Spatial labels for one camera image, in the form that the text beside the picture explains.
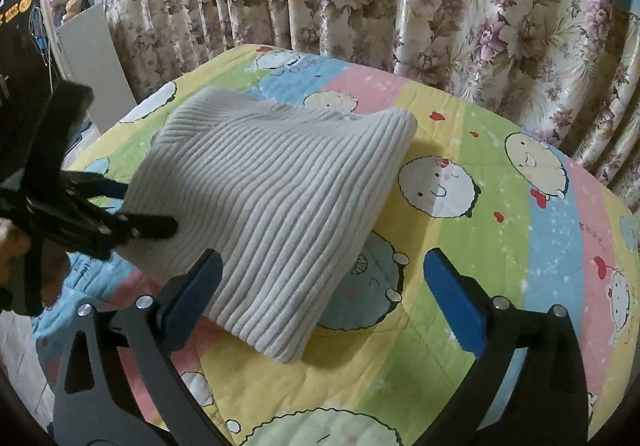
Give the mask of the person's left hand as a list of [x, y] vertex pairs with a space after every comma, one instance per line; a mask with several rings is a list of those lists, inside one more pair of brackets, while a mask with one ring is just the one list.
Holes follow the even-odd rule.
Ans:
[[[23, 255], [30, 249], [28, 235], [10, 220], [1, 220], [1, 286], [6, 287], [17, 270]], [[70, 273], [70, 258], [66, 251], [46, 240], [41, 255], [40, 296], [44, 307], [50, 309], [60, 296], [63, 281]]]

